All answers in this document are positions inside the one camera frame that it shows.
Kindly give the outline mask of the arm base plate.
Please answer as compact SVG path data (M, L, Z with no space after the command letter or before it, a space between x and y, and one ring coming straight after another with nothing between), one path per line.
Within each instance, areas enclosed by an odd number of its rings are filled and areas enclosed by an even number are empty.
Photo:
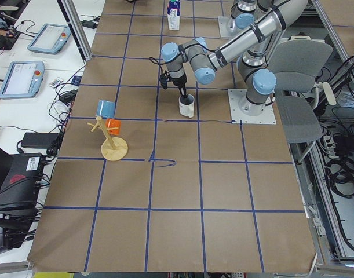
M252 104L246 98L246 89L228 89L231 121L237 124L275 125L276 118L268 96L263 104Z
M220 31L220 37L221 38L231 38L232 36L235 36L238 33L238 29L236 27L234 19L229 16L219 16L218 17L218 27Z

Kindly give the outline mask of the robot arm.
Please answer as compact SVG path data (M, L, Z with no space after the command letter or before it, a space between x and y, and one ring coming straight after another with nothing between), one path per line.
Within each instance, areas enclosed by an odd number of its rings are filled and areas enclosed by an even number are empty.
M256 0L238 0L231 6L231 28L242 30L257 19Z
M272 34L291 26L306 8L307 1L258 1L260 17L250 23L240 34L233 36L225 44L207 54L203 38L194 38L183 44L174 42L162 46L161 56L167 70L159 77L162 88L172 82L180 95L187 96L187 76L183 64L189 63L198 83L208 85L214 81L216 71L224 68L232 60L242 56L248 67L264 63L265 49Z

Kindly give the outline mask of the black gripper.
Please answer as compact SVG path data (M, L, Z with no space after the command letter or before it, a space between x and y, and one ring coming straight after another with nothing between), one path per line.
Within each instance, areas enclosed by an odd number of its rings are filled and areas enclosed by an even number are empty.
M186 74L183 74L179 76L178 78L170 77L170 80L173 82L175 86L178 87L180 91L180 96L182 98L188 98L187 90L186 90L186 82L187 82L187 76Z

